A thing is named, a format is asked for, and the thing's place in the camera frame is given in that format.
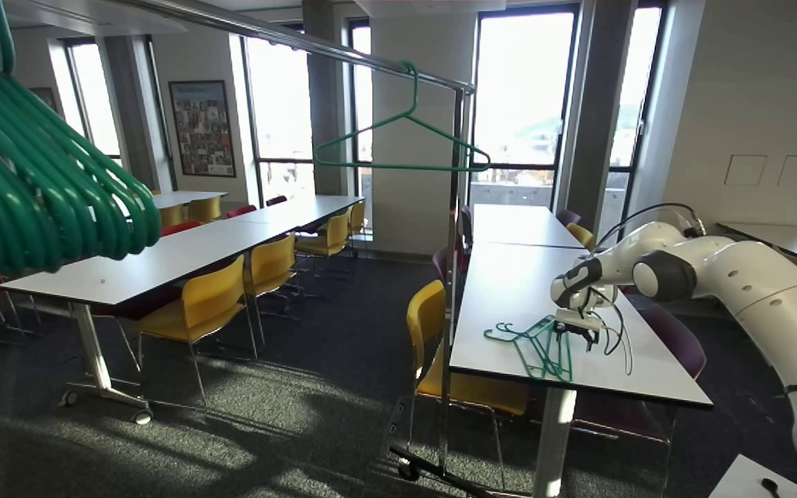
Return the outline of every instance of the green clothes hanger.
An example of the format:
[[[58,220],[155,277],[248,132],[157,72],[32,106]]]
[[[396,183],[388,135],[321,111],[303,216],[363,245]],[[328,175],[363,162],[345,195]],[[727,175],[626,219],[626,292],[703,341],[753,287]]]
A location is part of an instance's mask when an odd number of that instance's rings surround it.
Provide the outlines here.
[[[161,236],[152,191],[11,77],[0,0],[0,274],[125,256]]]
[[[417,72],[411,64],[404,64],[404,67],[406,67],[406,75],[408,75],[408,79],[411,79],[408,108],[404,108],[404,111],[396,114],[396,117],[379,118],[379,122],[374,122],[374,125],[368,125],[368,128],[350,130],[350,132],[345,132],[345,135],[336,135],[336,137],[316,146],[316,160],[313,160],[316,165],[343,165],[343,169],[356,165],[356,162],[343,162],[343,160],[325,160],[325,155],[328,155],[332,150],[336,150],[339,143],[363,135],[363,132],[370,132],[370,130],[375,130],[375,128],[388,128],[388,125],[396,125],[396,122],[408,122],[408,125],[424,128],[425,132],[431,132],[431,135],[437,135],[437,137],[451,140],[453,150],[458,153],[457,165],[368,162],[370,169],[415,169],[415,171],[485,171],[485,169],[487,169],[487,165],[461,165],[461,162],[468,162],[473,155],[480,155],[485,162],[489,162],[489,155],[487,155],[485,150],[478,150],[478,146],[473,146],[473,143],[468,143],[468,140],[458,140],[457,135],[451,135],[451,132],[446,132],[446,130],[440,130],[440,128],[433,128],[433,125],[428,125],[428,122],[424,122],[424,118],[415,117],[415,111],[417,111],[417,92],[420,92],[420,72]]]

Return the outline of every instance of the table leg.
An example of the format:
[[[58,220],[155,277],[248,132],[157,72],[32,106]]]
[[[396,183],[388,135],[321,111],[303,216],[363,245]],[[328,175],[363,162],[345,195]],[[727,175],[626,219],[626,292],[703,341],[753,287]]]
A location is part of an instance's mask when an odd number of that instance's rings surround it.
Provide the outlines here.
[[[112,388],[110,370],[107,370],[104,356],[100,352],[90,308],[87,305],[72,305],[68,312],[76,320],[76,331],[79,331],[79,341],[82,341],[86,363],[87,363],[90,375],[93,375],[90,389],[100,393],[101,397],[112,397],[112,402],[121,402],[121,403],[141,406],[144,415],[139,418],[139,422],[150,421],[152,410],[150,410],[146,397],[129,396],[129,393],[121,393],[121,389]]]
[[[537,465],[533,465],[533,498],[565,496],[562,474],[565,474],[573,410],[574,410],[574,389],[566,388],[545,389]]]

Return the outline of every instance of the ceiling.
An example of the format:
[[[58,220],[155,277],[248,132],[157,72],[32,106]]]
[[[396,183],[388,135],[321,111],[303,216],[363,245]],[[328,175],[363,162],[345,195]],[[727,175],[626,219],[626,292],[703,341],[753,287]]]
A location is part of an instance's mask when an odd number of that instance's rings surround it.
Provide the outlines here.
[[[230,11],[291,9],[302,0],[204,0]],[[82,36],[176,34],[183,23],[110,0],[4,0],[11,31],[60,28]]]

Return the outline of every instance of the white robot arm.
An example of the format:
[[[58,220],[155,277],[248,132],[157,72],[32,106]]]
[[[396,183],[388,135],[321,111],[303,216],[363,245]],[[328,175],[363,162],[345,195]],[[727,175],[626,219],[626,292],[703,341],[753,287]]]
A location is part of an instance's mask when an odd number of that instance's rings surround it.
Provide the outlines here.
[[[718,298],[785,385],[797,449],[797,266],[754,241],[684,238],[673,225],[645,225],[551,285],[555,319],[583,316],[591,287],[633,283],[646,298]]]

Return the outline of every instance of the gray carpet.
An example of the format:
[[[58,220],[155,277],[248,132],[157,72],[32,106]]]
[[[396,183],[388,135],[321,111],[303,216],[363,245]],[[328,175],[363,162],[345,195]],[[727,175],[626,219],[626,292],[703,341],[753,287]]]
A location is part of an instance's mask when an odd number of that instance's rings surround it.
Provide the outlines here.
[[[406,298],[433,274],[425,260],[339,260],[323,296],[294,305],[302,324],[266,319],[260,359],[245,356],[245,328],[233,324],[201,352],[211,413],[183,346],[146,343],[141,389],[155,421],[79,396],[60,406],[63,385],[82,379],[74,327],[32,324],[32,338],[3,331],[0,346],[0,498],[93,496],[461,496],[437,479],[404,480],[388,444],[408,438]],[[673,308],[711,353],[705,389],[717,410],[684,413],[666,496],[709,496],[736,453],[792,476],[789,406],[771,370],[727,316],[711,305]],[[110,370],[132,367],[110,320],[100,320]],[[417,403],[408,449],[433,456],[451,442],[449,467],[480,485],[532,487],[537,421],[507,421],[503,474],[489,418]],[[633,440],[573,433],[569,496],[657,496],[664,453]]]

